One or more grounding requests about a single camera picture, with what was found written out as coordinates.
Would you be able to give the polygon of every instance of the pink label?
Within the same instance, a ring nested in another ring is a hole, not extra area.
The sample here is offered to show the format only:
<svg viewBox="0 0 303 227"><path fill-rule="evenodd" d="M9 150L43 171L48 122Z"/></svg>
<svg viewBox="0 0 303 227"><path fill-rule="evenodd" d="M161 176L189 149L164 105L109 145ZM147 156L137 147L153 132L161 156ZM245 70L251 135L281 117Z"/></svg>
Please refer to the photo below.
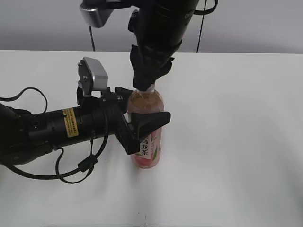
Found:
<svg viewBox="0 0 303 227"><path fill-rule="evenodd" d="M136 155L145 158L153 159L159 155L161 150L161 129L157 129L152 134L147 136L140 144L140 151Z"/></svg>

